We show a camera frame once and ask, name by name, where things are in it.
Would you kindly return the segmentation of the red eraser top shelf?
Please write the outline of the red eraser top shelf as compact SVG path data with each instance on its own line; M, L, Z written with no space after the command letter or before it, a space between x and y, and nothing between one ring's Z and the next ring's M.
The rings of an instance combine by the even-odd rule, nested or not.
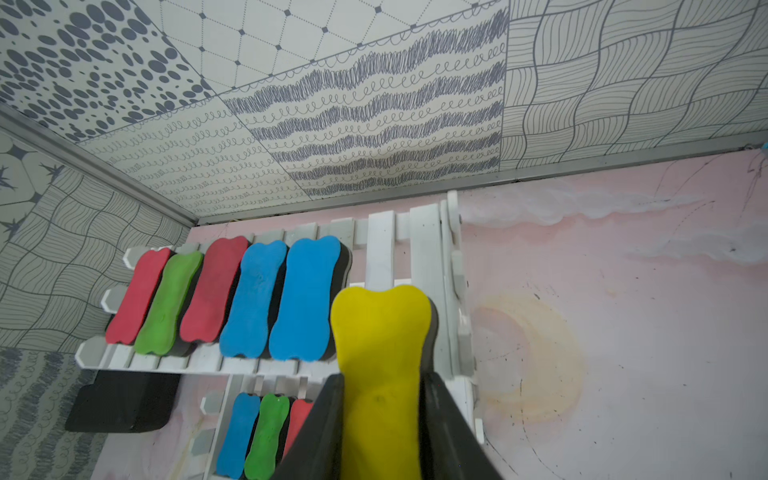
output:
M201 274L181 322L181 339L189 343L211 343L220 335L240 262L250 242L246 237L220 238L204 255Z
M163 270L173 254L171 247L132 247L126 251L123 260L133 270L133 276L116 314L106 329L108 344L135 343L148 315Z

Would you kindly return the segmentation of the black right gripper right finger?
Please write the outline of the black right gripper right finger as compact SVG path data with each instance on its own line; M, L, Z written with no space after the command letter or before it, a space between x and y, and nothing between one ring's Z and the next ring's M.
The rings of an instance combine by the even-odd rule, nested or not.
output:
M422 376L419 449L423 479L501 479L442 378Z

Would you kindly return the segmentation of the yellow eraser top shelf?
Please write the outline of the yellow eraser top shelf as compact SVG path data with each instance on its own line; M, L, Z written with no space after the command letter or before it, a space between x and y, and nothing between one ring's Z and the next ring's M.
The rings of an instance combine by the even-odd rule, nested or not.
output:
M411 285L344 289L330 323L345 379L341 478L418 479L420 380L433 309Z

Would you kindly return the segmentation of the red eraser shelf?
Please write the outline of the red eraser shelf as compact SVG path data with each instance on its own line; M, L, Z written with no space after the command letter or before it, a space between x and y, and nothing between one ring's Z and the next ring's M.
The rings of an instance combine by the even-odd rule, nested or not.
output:
M201 274L181 322L181 339L189 343L211 343L220 335L240 262L250 242L246 237L220 238L204 255Z
M171 247L132 247L126 251L123 260L133 270L133 276L116 314L106 329L108 344L135 343L148 315L163 270L173 254Z
M311 400L296 399L291 402L288 416L288 430L283 446L282 457L285 457L293 446L303 424L308 418L314 403Z

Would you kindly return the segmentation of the green eraser shelf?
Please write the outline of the green eraser shelf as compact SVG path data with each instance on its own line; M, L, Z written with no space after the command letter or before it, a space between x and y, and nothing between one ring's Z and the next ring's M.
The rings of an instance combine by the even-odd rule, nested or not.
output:
M280 437L288 418L290 399L268 394L262 398L255 434L245 460L249 480L270 479L277 466Z
M204 254L174 254L167 262L148 315L134 343L141 355L187 356L190 341L180 336L181 320L189 307Z

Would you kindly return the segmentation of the red eraser lower shelf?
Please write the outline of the red eraser lower shelf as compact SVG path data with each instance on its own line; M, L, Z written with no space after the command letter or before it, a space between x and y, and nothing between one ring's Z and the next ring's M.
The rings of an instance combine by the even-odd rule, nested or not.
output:
M283 446L282 457L285 457L293 446L303 424L308 418L314 403L311 400L296 399L291 402L288 416L288 430Z

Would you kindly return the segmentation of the black plastic tool case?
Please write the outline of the black plastic tool case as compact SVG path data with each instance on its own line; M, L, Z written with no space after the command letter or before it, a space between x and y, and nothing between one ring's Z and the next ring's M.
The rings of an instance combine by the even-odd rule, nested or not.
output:
M144 433L170 420L178 374L101 371L80 388L65 422L76 433Z

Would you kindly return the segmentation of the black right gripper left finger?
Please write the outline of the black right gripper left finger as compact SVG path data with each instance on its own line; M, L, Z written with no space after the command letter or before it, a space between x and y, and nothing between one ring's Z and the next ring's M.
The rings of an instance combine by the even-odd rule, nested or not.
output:
M331 375L272 479L340 479L345 379Z

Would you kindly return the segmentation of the blue eraser top shelf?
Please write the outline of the blue eraser top shelf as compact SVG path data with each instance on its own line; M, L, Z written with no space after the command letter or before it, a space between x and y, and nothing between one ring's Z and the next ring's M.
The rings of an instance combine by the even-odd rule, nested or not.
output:
M224 357L259 358L274 322L273 299L282 289L288 246L282 240L255 243L240 264L239 282L220 335Z
M350 265L350 250L334 236L300 239L289 248L268 343L273 359L315 362L333 357L331 306L344 288Z

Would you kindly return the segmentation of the green eraser top shelf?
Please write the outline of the green eraser top shelf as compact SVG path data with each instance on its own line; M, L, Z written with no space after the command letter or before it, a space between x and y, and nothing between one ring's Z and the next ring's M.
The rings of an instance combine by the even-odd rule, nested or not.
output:
M134 343L141 355L187 356L190 341L180 336L181 320L189 307L204 254L174 254L167 262L148 315Z

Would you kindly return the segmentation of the blue eraser shelf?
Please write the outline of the blue eraser shelf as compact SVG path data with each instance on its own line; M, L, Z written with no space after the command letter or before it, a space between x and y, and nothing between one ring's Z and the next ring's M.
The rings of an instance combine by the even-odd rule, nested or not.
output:
M224 357L259 358L274 322L273 299L282 289L288 246L282 240L255 243L240 264L239 282L220 335Z
M240 479L261 405L261 398L240 393L235 398L232 415L216 462L215 473L221 477Z
M350 265L350 250L334 236L300 239L289 248L268 343L273 359L315 362L333 357L331 306L344 288Z

